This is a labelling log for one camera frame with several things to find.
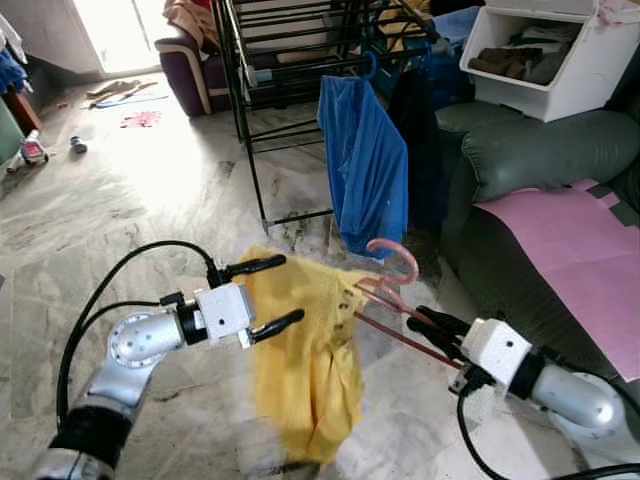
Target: doorway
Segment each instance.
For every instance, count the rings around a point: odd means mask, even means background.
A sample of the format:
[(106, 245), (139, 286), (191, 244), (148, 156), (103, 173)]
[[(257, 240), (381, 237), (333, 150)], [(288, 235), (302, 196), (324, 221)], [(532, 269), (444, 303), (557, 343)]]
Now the doorway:
[(164, 0), (74, 0), (105, 73), (127, 73), (160, 64), (153, 42), (166, 19)]

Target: wall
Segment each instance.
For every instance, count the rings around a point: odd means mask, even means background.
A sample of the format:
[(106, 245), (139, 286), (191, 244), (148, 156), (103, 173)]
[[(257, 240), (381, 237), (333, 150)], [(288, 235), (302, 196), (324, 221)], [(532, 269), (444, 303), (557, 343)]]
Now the wall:
[(75, 74), (100, 71), (73, 0), (0, 0), (0, 13), (27, 53)]

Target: green sofa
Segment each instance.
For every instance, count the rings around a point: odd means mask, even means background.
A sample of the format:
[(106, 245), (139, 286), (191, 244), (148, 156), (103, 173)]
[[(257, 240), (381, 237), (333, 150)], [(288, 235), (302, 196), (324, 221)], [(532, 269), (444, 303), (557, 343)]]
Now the green sofa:
[(640, 97), (618, 111), (547, 124), (481, 102), (447, 107), (437, 119), (451, 178), (441, 248), (482, 314), (507, 320), (534, 345), (581, 368), (616, 377), (513, 234), (473, 205), (525, 187), (553, 189), (591, 178), (600, 185), (589, 191), (597, 197), (614, 191), (621, 201), (612, 212), (625, 225), (638, 225)]

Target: red item on floor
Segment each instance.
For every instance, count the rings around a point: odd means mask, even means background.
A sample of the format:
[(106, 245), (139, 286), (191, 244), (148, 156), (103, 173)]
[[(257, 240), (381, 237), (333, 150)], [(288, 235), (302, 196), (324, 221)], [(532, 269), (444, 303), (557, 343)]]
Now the red item on floor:
[(125, 117), (120, 128), (128, 127), (153, 127), (160, 121), (160, 112), (140, 112), (130, 117)]

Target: pink clothes hanger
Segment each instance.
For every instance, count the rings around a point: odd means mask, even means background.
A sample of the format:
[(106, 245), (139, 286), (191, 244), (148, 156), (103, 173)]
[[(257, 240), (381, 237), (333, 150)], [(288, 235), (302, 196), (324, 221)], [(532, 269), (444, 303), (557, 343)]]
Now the pink clothes hanger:
[[(400, 297), (400, 295), (398, 295), (393, 290), (393, 288), (391, 288), (392, 285), (397, 285), (397, 286), (410, 285), (411, 283), (416, 281), (416, 279), (418, 278), (419, 269), (418, 269), (418, 262), (416, 261), (415, 257), (411, 254), (411, 252), (409, 252), (409, 250), (404, 248), (402, 245), (384, 238), (375, 238), (367, 244), (367, 250), (370, 252), (373, 252), (375, 250), (379, 250), (382, 248), (391, 250), (396, 255), (399, 255), (400, 257), (402, 257), (404, 261), (409, 265), (409, 273), (407, 273), (404, 276), (385, 274), (379, 278), (365, 277), (362, 280), (360, 280), (358, 283), (356, 283), (354, 286), (359, 290), (361, 290), (367, 298), (369, 298), (370, 300), (373, 300), (375, 303), (382, 305), (384, 308), (391, 310), (392, 312), (401, 313), (401, 314), (405, 313), (411, 317), (417, 318), (418, 320), (421, 320), (427, 323), (428, 325), (437, 327), (437, 325), (429, 317), (415, 310), (414, 308), (407, 306), (402, 301), (402, 298)], [(370, 289), (364, 288), (365, 286), (373, 287), (373, 289), (370, 290)], [(381, 297), (380, 295), (376, 294), (375, 293), (376, 289), (384, 292), (386, 297), (388, 298)], [(396, 340), (400, 340), (401, 342), (415, 348), (416, 350), (419, 350), (422, 353), (425, 353), (437, 360), (440, 360), (441, 362), (455, 369), (460, 370), (463, 367), (462, 364), (455, 362), (453, 360), (450, 360), (445, 355), (437, 352), (436, 350), (433, 350), (429, 347), (425, 347), (424, 345), (418, 342), (415, 342), (414, 340), (402, 335), (401, 333), (396, 332), (395, 330), (381, 324), (376, 320), (373, 320), (372, 318), (367, 317), (366, 315), (363, 315), (360, 312), (356, 312), (355, 316), (360, 320), (363, 320), (364, 322), (368, 323), (372, 327), (378, 329), (382, 333), (389, 335), (395, 338)]]

